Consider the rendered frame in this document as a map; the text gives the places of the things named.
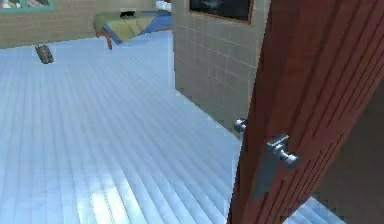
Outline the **small dark striped object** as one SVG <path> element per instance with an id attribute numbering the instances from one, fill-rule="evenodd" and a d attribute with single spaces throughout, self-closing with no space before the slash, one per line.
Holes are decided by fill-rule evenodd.
<path id="1" fill-rule="evenodd" d="M 54 62 L 52 52 L 47 45 L 35 45 L 34 48 L 43 64 L 50 64 Z"/>

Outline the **green framed wall picture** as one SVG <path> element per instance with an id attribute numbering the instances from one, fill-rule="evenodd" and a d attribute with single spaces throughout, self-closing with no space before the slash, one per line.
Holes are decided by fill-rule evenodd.
<path id="1" fill-rule="evenodd" d="M 0 13 L 41 12 L 54 8 L 54 0 L 0 0 Z"/>

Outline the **bed with yellow-blue blanket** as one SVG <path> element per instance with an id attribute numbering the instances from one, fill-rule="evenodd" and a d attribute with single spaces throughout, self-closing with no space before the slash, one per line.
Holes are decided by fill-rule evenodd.
<path id="1" fill-rule="evenodd" d="M 172 14 L 165 10 L 131 10 L 132 18 L 120 18 L 120 12 L 100 12 L 94 16 L 93 28 L 97 38 L 104 36 L 109 50 L 117 45 L 146 33 L 170 30 Z"/>

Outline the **red-brown wooden room door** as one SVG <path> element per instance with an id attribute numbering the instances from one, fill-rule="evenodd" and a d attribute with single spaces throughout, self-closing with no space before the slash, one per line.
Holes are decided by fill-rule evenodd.
<path id="1" fill-rule="evenodd" d="M 283 224 L 384 80 L 384 0 L 271 0 L 227 224 Z M 286 167 L 267 142 L 288 134 Z"/>

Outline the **dark framed wall picture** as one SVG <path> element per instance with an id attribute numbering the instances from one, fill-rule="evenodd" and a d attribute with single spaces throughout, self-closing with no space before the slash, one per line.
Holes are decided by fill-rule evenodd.
<path id="1" fill-rule="evenodd" d="M 188 0 L 193 13 L 249 24 L 254 0 Z"/>

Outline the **white pillow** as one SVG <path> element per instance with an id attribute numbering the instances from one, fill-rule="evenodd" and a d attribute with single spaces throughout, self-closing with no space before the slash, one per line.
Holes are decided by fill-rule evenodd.
<path id="1" fill-rule="evenodd" d="M 155 5 L 159 10 L 165 10 L 168 12 L 172 10 L 172 4 L 170 2 L 166 2 L 165 0 L 157 0 Z"/>

